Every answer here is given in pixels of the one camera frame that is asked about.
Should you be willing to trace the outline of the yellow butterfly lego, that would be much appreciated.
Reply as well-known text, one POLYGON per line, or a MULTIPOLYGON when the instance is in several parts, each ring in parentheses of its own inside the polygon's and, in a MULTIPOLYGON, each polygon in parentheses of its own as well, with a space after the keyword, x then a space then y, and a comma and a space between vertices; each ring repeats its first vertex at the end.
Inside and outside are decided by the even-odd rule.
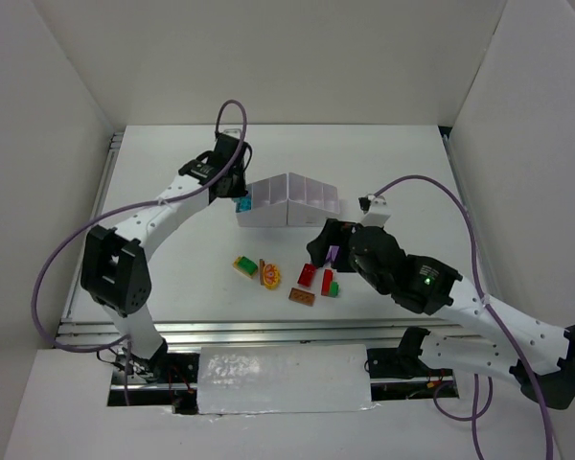
POLYGON ((281 272, 276 264, 265 264, 264 287, 269 290, 276 289, 281 283, 281 272))

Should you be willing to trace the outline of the tan lego plate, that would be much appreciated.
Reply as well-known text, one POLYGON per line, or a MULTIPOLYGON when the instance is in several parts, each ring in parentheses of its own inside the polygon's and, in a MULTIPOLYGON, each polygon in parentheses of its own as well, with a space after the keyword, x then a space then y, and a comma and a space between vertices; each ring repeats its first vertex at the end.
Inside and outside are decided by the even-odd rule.
POLYGON ((264 286, 265 285, 265 260, 264 259, 260 259, 259 260, 259 269, 258 269, 258 274, 259 274, 259 281, 260 281, 260 285, 264 286))

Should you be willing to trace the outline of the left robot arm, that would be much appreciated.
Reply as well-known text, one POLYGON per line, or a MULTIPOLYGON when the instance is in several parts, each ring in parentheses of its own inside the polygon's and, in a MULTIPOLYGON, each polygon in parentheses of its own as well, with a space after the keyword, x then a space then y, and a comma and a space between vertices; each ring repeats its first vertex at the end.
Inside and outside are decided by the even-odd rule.
POLYGON ((250 150, 241 130, 218 131, 214 147, 181 167, 150 207, 111 228, 96 225, 86 235, 81 288, 102 306, 117 331, 129 336, 131 357, 149 372, 168 366, 168 344, 148 307, 149 261, 187 219, 216 199, 246 195, 243 158, 250 150))

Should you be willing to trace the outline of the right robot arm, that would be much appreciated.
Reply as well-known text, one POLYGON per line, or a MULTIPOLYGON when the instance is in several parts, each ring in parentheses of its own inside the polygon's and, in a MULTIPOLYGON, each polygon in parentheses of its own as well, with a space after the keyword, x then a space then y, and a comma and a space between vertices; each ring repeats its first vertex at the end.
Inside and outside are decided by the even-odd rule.
POLYGON ((377 293, 400 307, 457 324, 483 337, 462 345, 428 330, 410 327, 398 353, 430 370, 464 370, 515 384, 529 400, 565 410, 575 398, 575 325, 550 325, 498 299, 483 300, 456 269, 428 256, 405 253, 378 226, 330 218, 307 245, 313 265, 325 263, 331 247, 334 268, 355 272, 377 293))

